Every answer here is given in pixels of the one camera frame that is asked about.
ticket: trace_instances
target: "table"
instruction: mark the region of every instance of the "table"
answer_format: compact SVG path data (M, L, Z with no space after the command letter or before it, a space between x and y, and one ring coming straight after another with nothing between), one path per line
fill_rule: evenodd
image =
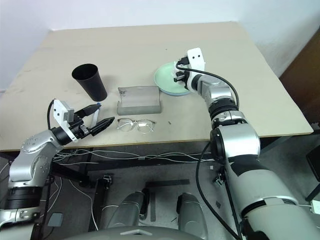
M46 112L53 98L75 110L94 104L71 77L84 63L98 66L108 97L99 119L117 116L118 87L154 86L161 65L200 47L205 69L230 81L237 89L240 110L260 137L304 135L313 132L264 57L236 22L104 27L52 31L25 63L0 99L0 151L14 151L23 141L47 128ZM210 116L196 93L160 93L162 113L129 116L156 122L155 131L142 134L116 129L117 121L95 137L67 147L102 147L142 143L208 140ZM51 125L56 123L51 116Z

